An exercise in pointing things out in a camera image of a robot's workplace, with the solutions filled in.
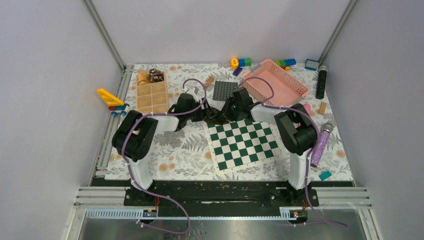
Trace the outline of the black key-patterned necktie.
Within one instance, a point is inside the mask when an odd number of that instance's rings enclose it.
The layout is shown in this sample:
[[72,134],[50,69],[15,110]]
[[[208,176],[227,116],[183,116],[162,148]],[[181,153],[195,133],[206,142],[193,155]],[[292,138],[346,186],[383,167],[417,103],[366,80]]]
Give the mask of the black key-patterned necktie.
[[213,111],[212,117],[209,119],[212,124],[223,125],[227,122],[226,117],[221,113],[221,111],[215,107],[210,107]]

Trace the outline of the wooden compartment box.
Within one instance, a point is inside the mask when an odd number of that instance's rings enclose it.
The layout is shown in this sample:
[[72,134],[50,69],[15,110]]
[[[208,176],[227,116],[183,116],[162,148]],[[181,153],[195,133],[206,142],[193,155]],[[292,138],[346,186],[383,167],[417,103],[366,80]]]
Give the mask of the wooden compartment box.
[[[165,113],[169,110],[167,75],[164,71],[164,81],[137,85],[136,75],[136,107],[143,114]],[[138,73],[149,73],[149,70],[139,69]]]

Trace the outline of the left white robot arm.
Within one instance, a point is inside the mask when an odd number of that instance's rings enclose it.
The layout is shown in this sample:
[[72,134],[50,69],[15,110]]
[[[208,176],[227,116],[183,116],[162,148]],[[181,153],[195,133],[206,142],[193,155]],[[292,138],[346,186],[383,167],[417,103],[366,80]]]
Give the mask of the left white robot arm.
[[153,177],[148,167],[148,154],[154,137],[164,132],[180,131],[188,121],[210,120],[215,115],[204,97],[197,101],[190,93],[181,94],[166,113],[144,115],[136,110],[127,113],[114,133],[111,145],[125,158],[131,185],[138,189],[135,197],[142,205],[148,206],[155,200],[155,192],[149,188]]

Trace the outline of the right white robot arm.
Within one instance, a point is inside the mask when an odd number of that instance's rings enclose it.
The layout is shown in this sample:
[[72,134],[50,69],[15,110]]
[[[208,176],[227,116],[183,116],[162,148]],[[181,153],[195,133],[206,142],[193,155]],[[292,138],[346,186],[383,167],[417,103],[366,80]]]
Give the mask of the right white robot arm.
[[310,182],[308,157],[317,144],[319,130],[302,104],[285,107],[254,102],[248,91],[240,87],[232,91],[217,117],[229,122],[243,119],[275,125],[284,147],[290,153],[288,183],[292,189],[286,193],[287,201],[299,206],[307,199],[304,188]]

